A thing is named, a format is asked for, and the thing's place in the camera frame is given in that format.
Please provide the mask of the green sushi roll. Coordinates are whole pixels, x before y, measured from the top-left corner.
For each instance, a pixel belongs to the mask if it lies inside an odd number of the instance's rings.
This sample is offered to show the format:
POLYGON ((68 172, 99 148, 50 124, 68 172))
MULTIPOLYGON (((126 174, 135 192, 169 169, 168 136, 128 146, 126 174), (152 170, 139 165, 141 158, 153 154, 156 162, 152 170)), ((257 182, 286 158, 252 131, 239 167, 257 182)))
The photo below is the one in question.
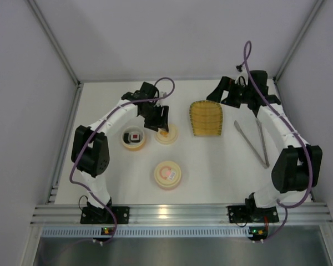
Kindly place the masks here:
POLYGON ((129 132, 123 134, 123 141, 125 144, 131 143, 131 136, 129 132))

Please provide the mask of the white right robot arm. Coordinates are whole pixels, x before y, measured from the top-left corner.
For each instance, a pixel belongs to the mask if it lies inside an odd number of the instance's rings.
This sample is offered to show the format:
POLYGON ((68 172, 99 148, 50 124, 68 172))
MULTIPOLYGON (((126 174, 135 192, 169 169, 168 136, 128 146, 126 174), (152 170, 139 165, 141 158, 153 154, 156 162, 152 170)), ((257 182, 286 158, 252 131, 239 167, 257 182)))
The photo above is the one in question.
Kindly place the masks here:
POLYGON ((268 74, 264 70, 252 70, 248 80, 241 83, 224 76, 207 100, 233 108, 246 106, 251 116, 234 121, 238 133, 251 148, 253 154, 268 168, 264 131, 272 138, 279 157, 271 170, 265 186, 245 199, 248 215, 253 220, 272 214, 276 206, 292 192, 304 192, 303 203, 311 189, 318 183, 322 160, 322 149, 305 141, 284 113, 280 99, 269 94, 268 74))

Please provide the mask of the cream lid yellow handle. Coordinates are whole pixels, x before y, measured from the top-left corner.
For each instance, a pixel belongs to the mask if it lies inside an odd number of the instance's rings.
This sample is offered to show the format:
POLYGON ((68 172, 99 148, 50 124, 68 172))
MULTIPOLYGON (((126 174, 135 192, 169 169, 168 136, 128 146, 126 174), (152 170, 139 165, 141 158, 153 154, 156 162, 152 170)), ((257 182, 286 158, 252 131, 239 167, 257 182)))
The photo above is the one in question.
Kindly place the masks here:
POLYGON ((169 125, 169 131, 159 130, 155 134, 155 139, 162 145, 171 145, 176 142, 178 138, 178 128, 174 124, 169 125))

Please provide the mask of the metal serving tongs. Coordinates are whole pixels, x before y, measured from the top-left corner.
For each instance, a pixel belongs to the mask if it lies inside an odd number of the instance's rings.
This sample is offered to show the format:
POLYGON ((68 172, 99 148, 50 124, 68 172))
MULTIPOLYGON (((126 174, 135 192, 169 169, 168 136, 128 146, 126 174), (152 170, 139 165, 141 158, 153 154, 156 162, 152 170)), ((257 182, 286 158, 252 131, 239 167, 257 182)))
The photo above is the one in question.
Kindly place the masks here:
POLYGON ((261 122, 255 117, 244 117, 235 120, 234 126, 262 167, 269 168, 270 163, 261 122))

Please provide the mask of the pink lunch box bowl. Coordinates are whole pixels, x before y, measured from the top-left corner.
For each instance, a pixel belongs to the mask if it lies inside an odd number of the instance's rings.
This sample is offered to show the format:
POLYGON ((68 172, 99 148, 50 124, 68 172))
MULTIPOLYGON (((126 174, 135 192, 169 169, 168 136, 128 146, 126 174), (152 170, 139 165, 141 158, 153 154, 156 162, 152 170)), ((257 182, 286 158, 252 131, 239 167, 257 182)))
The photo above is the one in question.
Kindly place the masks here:
POLYGON ((155 181, 159 188, 161 188, 163 190, 173 190, 180 185, 181 178, 174 179, 174 180, 157 178, 155 181))

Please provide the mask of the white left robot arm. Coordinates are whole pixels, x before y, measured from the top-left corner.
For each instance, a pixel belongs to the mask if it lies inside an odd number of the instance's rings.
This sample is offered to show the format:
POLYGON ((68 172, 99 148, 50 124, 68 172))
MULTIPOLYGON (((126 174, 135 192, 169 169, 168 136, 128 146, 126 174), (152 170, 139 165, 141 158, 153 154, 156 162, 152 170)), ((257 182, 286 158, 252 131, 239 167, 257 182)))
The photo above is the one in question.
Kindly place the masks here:
POLYGON ((130 120, 141 116, 149 130, 169 130, 169 107, 160 101, 171 96, 161 93, 157 84, 143 82, 140 89, 123 94, 111 111, 89 126, 76 128, 71 160, 73 167, 69 181, 86 189, 85 210, 100 222, 114 217, 112 198, 107 190, 103 173, 110 163, 109 137, 118 132, 130 120))

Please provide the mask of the cream lid pink handle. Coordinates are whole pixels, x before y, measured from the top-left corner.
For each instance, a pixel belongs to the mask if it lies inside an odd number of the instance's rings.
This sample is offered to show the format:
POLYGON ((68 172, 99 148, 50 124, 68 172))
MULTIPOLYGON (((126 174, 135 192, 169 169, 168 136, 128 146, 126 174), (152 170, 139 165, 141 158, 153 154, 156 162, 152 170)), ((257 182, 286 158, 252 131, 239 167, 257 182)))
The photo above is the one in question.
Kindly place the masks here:
POLYGON ((182 178, 181 168, 174 161, 163 161, 154 169, 154 179, 157 178, 169 180, 182 178))

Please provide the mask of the red sushi roll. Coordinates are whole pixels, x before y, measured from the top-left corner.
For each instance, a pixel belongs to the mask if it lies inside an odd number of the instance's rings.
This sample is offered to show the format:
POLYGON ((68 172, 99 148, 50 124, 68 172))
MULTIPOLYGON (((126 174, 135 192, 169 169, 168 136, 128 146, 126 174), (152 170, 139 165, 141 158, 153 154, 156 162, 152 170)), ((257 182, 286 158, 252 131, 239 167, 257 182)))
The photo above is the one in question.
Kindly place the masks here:
POLYGON ((140 143, 142 140, 142 136, 139 132, 130 132, 131 143, 140 143))

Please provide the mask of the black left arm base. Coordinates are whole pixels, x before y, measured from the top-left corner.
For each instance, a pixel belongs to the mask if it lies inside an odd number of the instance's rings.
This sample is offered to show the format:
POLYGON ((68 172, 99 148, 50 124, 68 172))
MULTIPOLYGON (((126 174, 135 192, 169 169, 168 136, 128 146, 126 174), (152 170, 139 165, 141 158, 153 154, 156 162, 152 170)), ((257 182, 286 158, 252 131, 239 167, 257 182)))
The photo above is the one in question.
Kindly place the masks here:
MULTIPOLYGON (((117 224, 129 223, 130 208, 128 206, 112 206, 110 210, 117 224)), ((82 209, 80 224, 114 224, 114 218, 106 208, 88 205, 82 209)))

